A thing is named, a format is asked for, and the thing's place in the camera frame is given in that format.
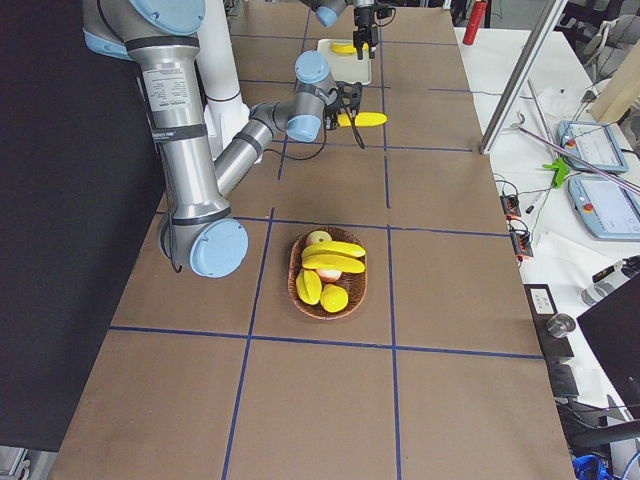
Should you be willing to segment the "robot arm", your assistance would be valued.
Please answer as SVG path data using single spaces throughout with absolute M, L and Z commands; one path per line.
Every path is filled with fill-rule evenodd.
M 357 58 L 364 58 L 364 46 L 367 46 L 369 58 L 375 57 L 375 48 L 379 43 L 377 11 L 380 9 L 376 1 L 302 0 L 301 3 L 314 12 L 318 21 L 327 28 L 337 22 L 348 6 L 352 6 L 355 26 L 352 45 Z
M 344 84 L 320 52 L 307 51 L 295 62 L 290 100 L 247 107 L 220 1 L 86 1 L 82 13 L 91 51 L 140 67 L 166 180 L 161 250 L 177 269 L 232 273 L 248 235 L 228 194 L 278 133 L 313 141 L 342 106 Z

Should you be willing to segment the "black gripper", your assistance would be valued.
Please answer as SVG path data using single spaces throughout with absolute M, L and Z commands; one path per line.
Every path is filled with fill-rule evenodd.
M 332 88 L 329 91 L 329 102 L 324 107 L 323 113 L 323 127 L 325 130 L 336 130 L 338 128 L 338 117 L 340 113 L 344 113 L 344 120 L 346 122 L 354 122 L 357 110 L 351 109 L 349 106 L 345 106 L 344 110 L 338 108 L 338 90 L 337 87 Z
M 353 46 L 358 60 L 363 59 L 363 45 L 369 46 L 369 58 L 374 60 L 378 48 L 378 27 L 376 25 L 375 12 L 377 4 L 374 0 L 361 0 L 353 2 L 354 25 Z

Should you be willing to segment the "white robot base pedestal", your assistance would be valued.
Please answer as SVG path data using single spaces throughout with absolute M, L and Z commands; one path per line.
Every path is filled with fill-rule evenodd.
M 249 120 L 242 98 L 232 50 L 224 2 L 205 1 L 205 16 L 197 32 L 196 57 L 204 89 L 204 121 L 215 164 L 232 138 Z

